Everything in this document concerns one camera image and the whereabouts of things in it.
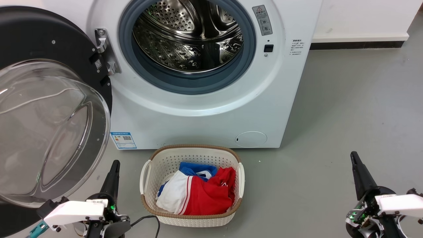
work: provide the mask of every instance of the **washing machine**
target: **washing machine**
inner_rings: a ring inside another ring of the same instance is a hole
[[[279,147],[320,6],[0,0],[0,237],[77,190],[109,138]]]

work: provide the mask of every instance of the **washing machine door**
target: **washing machine door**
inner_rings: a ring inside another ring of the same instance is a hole
[[[107,144],[112,97],[102,55],[72,22],[2,7],[0,32],[1,237],[88,179]]]

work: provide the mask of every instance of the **metal hinge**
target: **metal hinge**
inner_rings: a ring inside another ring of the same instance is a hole
[[[119,67],[118,60],[116,59],[115,52],[109,40],[107,30],[104,28],[95,29],[95,36],[97,41],[97,52],[102,54],[106,63],[108,75],[120,73],[121,68]]]

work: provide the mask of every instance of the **gray floor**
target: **gray floor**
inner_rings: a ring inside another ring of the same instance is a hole
[[[162,225],[160,238],[349,237],[345,214],[356,203],[349,154],[359,152],[379,185],[423,192],[423,15],[401,49],[309,53],[279,149],[240,149],[244,200],[232,222],[217,228]],[[90,180],[71,199],[97,192],[114,159],[121,161],[118,206],[133,221],[148,213],[139,174],[152,151],[118,151],[112,143]],[[416,219],[404,220],[419,237]],[[21,238],[28,230],[14,235]],[[155,220],[126,237],[153,238]],[[58,237],[48,231],[45,238]],[[60,237],[77,237],[73,229]]]

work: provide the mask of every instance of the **blue and white sticker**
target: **blue and white sticker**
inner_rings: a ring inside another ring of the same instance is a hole
[[[129,132],[110,132],[118,149],[136,149],[134,139]]]

